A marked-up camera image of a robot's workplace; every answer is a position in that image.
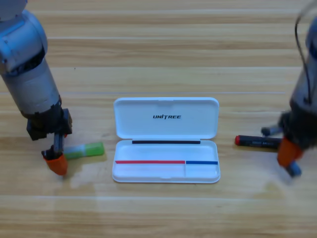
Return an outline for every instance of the gray robot arm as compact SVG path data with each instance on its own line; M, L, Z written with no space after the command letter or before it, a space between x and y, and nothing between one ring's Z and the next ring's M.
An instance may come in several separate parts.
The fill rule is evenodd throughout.
M54 145L42 151L49 168L67 172L64 136L72 133L68 109L45 60L48 41L37 18L24 10L26 0L0 0L0 75L22 115L32 140L54 133Z

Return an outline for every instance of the wooden table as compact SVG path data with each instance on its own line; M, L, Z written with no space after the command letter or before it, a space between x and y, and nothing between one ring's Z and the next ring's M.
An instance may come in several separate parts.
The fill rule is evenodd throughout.
M317 160L289 183L276 153L237 148L275 123L301 70L294 21L308 0L30 0L70 109L66 145L106 154L48 170L0 83L1 238L315 238ZM300 27L302 41L309 21ZM216 184L123 184L111 177L119 97L215 97Z

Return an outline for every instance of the unitree logo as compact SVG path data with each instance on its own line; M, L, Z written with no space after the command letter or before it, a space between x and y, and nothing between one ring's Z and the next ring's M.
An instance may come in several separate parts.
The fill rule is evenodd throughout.
M171 116L171 115L154 115L154 119L181 119L182 116Z

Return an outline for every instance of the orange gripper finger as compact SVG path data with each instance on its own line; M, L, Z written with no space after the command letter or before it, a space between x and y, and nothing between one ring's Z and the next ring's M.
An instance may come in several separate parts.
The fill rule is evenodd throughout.
M67 173L68 163L64 155L54 160L45 159L49 169L57 175L65 175Z
M278 149L277 161L281 166L287 167L292 162L300 159L302 155L303 151L298 145L283 138Z

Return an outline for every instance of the glue stick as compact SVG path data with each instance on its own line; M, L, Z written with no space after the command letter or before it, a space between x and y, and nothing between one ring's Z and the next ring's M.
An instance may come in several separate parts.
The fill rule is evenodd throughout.
M78 159L81 157L103 155L105 153L102 142L90 143L64 148L64 156L67 160Z

